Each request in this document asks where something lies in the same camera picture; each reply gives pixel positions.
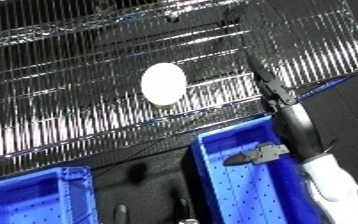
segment wire rack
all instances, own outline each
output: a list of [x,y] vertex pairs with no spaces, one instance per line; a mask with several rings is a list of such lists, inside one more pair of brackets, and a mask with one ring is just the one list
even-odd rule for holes
[[[0,176],[258,114],[248,52],[301,88],[358,67],[358,25],[344,0],[0,0]],[[189,82],[169,111],[140,92],[159,62]]]

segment cable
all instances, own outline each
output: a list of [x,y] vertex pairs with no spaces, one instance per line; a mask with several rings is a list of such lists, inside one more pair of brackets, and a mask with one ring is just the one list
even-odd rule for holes
[[176,135],[178,132],[182,131],[183,128],[185,128],[185,127],[191,125],[192,123],[194,123],[195,121],[198,121],[198,120],[200,120],[201,118],[203,118],[207,113],[208,113],[208,112],[205,112],[205,113],[202,114],[200,117],[197,117],[197,118],[192,119],[191,121],[187,122],[186,124],[184,124],[183,126],[181,126],[180,128],[178,128],[178,129],[177,129],[176,131],[174,131],[172,134],[167,135],[167,136],[165,136],[165,137],[163,137],[163,138],[160,138],[160,139],[156,140],[156,141],[153,142],[152,144],[150,144],[150,145],[146,146],[145,148],[139,150],[138,152],[136,152],[136,153],[134,153],[134,154],[128,156],[128,157],[127,157],[126,159],[124,159],[123,161],[118,162],[118,163],[114,164],[113,166],[107,168],[107,169],[104,170],[103,172],[101,172],[101,173],[99,173],[98,175],[94,176],[93,180],[96,180],[97,178],[103,176],[104,174],[110,172],[111,170],[117,168],[118,166],[120,166],[120,165],[122,165],[122,164],[124,164],[124,163],[126,163],[126,162],[128,162],[128,161],[130,161],[131,159],[133,159],[133,158],[136,157],[137,155],[139,155],[139,154],[145,152],[145,151],[148,150],[149,148],[151,148],[151,147],[157,145],[158,143],[161,143],[162,141],[164,141],[164,140],[166,140],[166,139],[168,139],[168,138],[170,138],[170,137]]

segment perforated blue tray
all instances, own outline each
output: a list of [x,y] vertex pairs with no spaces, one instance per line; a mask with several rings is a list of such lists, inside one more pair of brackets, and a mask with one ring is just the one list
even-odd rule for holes
[[229,156],[268,141],[279,143],[270,117],[264,117],[202,134],[192,144],[214,223],[319,223],[289,156],[260,165],[223,166]]
[[0,224],[96,224],[87,167],[53,168],[0,181]]

